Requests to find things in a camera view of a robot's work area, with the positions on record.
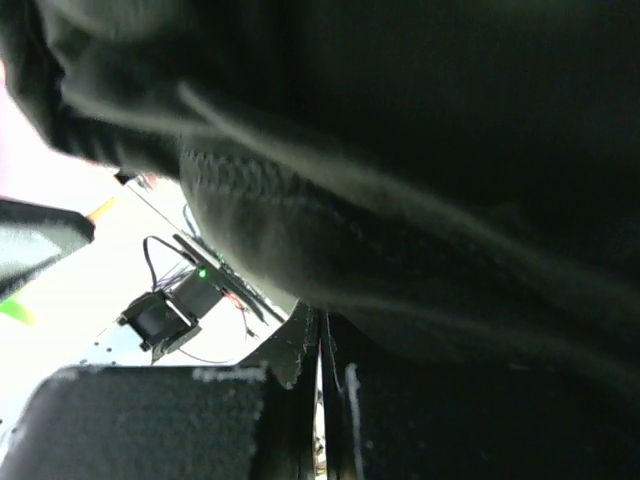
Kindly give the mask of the black t shirt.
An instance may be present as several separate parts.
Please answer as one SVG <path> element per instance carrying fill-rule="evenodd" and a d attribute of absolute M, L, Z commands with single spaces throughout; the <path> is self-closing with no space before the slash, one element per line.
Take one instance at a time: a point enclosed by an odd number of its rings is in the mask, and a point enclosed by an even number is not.
<path fill-rule="evenodd" d="M 8 90 L 246 278 L 639 398 L 635 1 L 5 1 Z"/>

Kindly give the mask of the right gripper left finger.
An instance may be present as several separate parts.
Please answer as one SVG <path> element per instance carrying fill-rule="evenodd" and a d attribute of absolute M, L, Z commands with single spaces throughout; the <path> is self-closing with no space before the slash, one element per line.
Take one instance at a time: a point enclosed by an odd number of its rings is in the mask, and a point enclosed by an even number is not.
<path fill-rule="evenodd" d="M 316 309 L 232 367 L 67 367 L 35 390 L 5 479 L 310 479 Z"/>

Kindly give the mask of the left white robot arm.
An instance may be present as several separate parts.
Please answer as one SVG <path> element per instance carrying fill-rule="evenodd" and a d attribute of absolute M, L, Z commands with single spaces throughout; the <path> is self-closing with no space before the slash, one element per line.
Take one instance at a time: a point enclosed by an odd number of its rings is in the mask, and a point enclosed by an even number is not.
<path fill-rule="evenodd" d="M 117 323 L 140 338 L 139 348 L 151 364 L 174 353 L 202 331 L 200 321 L 228 294 L 206 269 L 189 272 L 174 288 L 146 292 L 120 314 Z"/>

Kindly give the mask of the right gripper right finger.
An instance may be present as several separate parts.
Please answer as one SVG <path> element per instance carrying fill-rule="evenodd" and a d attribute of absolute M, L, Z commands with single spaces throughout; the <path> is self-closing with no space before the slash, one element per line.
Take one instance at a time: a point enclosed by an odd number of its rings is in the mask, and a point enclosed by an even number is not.
<path fill-rule="evenodd" d="M 635 479 L 639 427 L 542 369 L 419 365 L 349 322 L 320 327 L 332 479 Z"/>

